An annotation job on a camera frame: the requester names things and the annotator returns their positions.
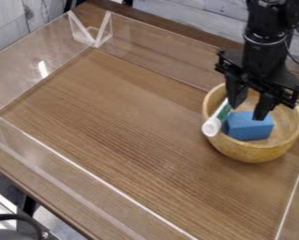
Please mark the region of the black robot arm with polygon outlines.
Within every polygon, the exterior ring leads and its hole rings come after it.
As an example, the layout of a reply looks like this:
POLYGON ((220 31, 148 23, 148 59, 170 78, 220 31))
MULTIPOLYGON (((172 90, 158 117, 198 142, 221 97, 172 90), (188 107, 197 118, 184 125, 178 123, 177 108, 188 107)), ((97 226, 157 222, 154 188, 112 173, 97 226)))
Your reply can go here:
POLYGON ((228 103, 236 108, 259 93, 252 118, 263 120, 275 106, 296 106, 299 79, 289 72, 292 35, 299 34, 299 0, 245 0, 247 25, 240 49, 217 52, 215 70, 224 75, 228 103))

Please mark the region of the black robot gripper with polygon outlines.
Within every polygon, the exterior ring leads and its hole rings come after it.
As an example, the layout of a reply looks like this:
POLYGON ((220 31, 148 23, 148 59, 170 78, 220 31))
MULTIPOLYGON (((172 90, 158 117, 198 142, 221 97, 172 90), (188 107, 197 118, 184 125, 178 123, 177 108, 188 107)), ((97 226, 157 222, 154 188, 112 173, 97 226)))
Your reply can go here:
POLYGON ((285 67, 291 38, 291 30, 272 35, 247 30, 243 48, 217 52, 215 70, 224 75, 232 109, 244 102, 249 89, 259 93, 252 114, 256 121, 263 121, 277 105, 292 109, 299 99, 299 79, 285 67))

